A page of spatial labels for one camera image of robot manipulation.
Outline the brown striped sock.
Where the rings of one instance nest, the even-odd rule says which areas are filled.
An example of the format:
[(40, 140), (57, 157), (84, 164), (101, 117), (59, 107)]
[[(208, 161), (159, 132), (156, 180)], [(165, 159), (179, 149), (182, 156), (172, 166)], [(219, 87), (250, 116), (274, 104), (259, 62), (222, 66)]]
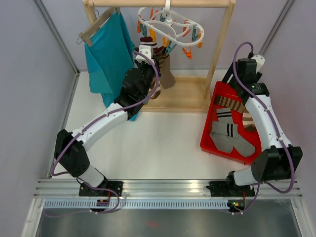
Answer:
[(159, 79), (157, 81), (156, 78), (155, 78), (155, 80), (153, 80), (152, 83), (151, 83), (151, 86), (150, 86), (150, 89), (149, 89), (149, 94), (153, 91), (153, 94), (150, 97), (151, 100), (157, 99), (160, 96), (160, 94), (161, 94), (161, 89), (163, 89), (161, 84), (160, 84), (160, 80)]
[(255, 122), (242, 102), (220, 95), (215, 96), (214, 102), (216, 105), (230, 108), (231, 110), (242, 114), (242, 124), (247, 132), (254, 132), (256, 130)]

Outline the teal clothespin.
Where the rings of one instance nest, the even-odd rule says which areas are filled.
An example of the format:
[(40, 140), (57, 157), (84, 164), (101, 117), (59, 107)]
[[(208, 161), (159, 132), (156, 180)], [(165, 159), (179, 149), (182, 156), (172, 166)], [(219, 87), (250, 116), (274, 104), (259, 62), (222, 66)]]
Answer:
[(176, 46), (177, 44), (173, 43), (172, 41), (169, 41), (165, 49), (165, 55), (168, 56)]

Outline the beige sock maroon striped cuff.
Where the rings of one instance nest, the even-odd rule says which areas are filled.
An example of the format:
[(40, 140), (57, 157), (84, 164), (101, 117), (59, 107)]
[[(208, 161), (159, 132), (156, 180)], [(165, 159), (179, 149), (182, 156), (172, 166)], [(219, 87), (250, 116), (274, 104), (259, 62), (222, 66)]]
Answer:
[(140, 37), (141, 45), (148, 45), (153, 48), (154, 55), (158, 53), (157, 43), (154, 42), (152, 37)]

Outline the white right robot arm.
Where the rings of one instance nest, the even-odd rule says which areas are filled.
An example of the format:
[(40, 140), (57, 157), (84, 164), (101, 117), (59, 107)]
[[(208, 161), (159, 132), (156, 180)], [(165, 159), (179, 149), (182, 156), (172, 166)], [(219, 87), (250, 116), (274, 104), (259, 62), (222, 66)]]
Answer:
[(284, 134), (271, 105), (270, 93), (264, 83), (259, 82), (259, 70), (264, 58), (235, 60), (232, 63), (232, 79), (225, 78), (236, 91), (239, 101), (225, 96), (216, 96), (214, 102), (217, 119), (211, 123), (210, 138), (215, 148), (226, 154), (237, 151), (244, 158), (255, 153), (255, 146), (238, 131), (233, 121), (233, 112), (249, 114), (242, 120), (244, 128), (252, 125), (259, 135), (261, 153), (245, 169), (229, 172), (222, 187), (231, 195), (249, 190), (251, 185), (267, 184), (281, 194), (290, 192), (294, 186), (295, 171), (303, 156), (302, 149), (293, 146)]

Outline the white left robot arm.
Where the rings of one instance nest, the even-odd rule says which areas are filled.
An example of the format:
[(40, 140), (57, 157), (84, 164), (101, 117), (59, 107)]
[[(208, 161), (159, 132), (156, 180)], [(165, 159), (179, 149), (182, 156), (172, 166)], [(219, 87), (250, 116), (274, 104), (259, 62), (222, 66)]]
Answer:
[(87, 151), (106, 133), (138, 114), (153, 94), (150, 87), (158, 77), (159, 72), (154, 62), (138, 63), (136, 68), (126, 71), (118, 97), (101, 115), (71, 132), (65, 129), (58, 132), (55, 164), (60, 164), (65, 174), (70, 174), (80, 182), (80, 195), (112, 197), (119, 194), (90, 163)]

